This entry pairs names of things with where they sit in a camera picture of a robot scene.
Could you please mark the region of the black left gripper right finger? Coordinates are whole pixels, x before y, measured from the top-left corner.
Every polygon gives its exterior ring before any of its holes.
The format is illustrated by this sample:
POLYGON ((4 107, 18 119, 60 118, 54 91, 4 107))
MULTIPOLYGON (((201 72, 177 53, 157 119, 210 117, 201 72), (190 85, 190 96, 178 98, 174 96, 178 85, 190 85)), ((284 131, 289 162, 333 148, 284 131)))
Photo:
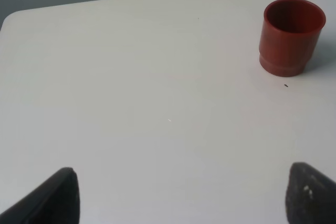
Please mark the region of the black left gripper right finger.
POLYGON ((335 223, 335 182, 304 162, 292 164, 285 197, 290 224, 335 223))

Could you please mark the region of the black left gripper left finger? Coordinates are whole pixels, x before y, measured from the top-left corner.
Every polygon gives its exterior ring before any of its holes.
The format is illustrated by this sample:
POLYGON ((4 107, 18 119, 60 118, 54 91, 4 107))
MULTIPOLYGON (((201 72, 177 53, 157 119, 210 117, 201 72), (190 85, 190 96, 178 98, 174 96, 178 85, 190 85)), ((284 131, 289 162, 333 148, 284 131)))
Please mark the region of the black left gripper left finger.
POLYGON ((27 196, 1 213, 1 223, 69 223, 80 221, 78 177, 71 167, 55 172, 27 196))

